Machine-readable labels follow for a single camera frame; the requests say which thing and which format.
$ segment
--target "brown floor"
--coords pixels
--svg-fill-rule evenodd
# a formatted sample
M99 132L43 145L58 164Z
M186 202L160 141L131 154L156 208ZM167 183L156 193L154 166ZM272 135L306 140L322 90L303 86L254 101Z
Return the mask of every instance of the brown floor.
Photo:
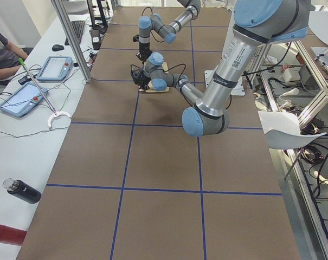
M182 10L155 8L169 22ZM300 259L252 93L233 98L224 133L186 135L175 89L139 94L131 81L141 12L115 11L17 259ZM228 20L203 9L152 48L203 88Z

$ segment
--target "machine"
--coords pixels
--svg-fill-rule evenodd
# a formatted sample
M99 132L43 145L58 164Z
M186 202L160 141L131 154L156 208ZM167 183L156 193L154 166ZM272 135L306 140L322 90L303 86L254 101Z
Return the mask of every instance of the machine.
M172 43L183 26L198 17L200 0L178 0L186 10L169 25L158 14L139 19L137 57L140 69L132 70L134 83L161 91L176 88L191 104L182 114L184 130L192 137L219 134L229 124L224 103L236 86L258 46L284 43L304 38L308 31L310 0L238 0L234 8L234 37L223 54L213 79L204 93L189 82L185 75L164 73L164 57L150 50L150 33L154 30L167 43Z

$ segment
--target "red cylinder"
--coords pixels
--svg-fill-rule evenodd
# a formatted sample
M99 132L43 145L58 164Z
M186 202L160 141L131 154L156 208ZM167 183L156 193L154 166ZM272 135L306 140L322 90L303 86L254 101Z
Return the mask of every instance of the red cylinder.
M14 227L0 225L0 243L22 245L27 232Z

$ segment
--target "metal post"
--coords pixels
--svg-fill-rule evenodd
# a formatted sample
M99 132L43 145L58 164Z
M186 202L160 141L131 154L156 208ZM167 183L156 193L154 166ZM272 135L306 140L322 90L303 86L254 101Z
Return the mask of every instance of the metal post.
M84 59L81 47L79 46L77 37L74 33L70 19L68 18L68 15L67 15L65 7L62 3L62 0L51 0L51 2L57 13L57 16L59 17L60 23L64 29L64 32L68 39L68 42L71 45L73 54L75 55L75 57L77 59L78 65L83 73L83 76L84 76L86 82L90 82L91 75L90 75L89 68Z

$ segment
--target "table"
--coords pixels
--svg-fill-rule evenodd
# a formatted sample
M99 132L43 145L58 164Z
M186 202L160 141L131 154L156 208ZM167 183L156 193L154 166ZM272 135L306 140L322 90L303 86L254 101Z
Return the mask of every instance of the table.
M131 80L142 10L115 10L17 259L300 259L252 93L233 99L224 133L187 136L180 94ZM183 10L155 8L165 22ZM228 24L203 9L151 48L203 89Z
M86 15L70 17L71 20L85 20L86 18ZM65 38L60 21L56 19L25 61L26 65L28 67L34 64L42 66L48 56L74 57L70 46L65 46L63 51L52 51L52 46L54 44L63 45ZM81 41L82 51L89 49L88 46L92 46L92 44L86 25ZM55 83L42 83L42 86L46 88L52 88L55 85ZM72 115L85 85L82 73L77 71L71 79L66 81L66 85L71 89L71 93L63 110ZM13 80L8 84L5 91L13 93L19 87L20 84L17 80ZM49 91L48 99L56 109L60 109L68 93L67 88L60 86ZM37 106L21 119L0 112L0 131L14 135L26 135L48 130L47 120L51 114L52 112L44 106ZM68 127L70 118L59 117L53 120L52 125L53 128ZM21 179L43 192L66 131L66 129L56 130L18 139L0 133L0 224L22 230L28 229L38 204L31 205L7 194L6 190L2 188L2 182L6 178ZM0 243L0 260L15 259L19 249L19 246Z

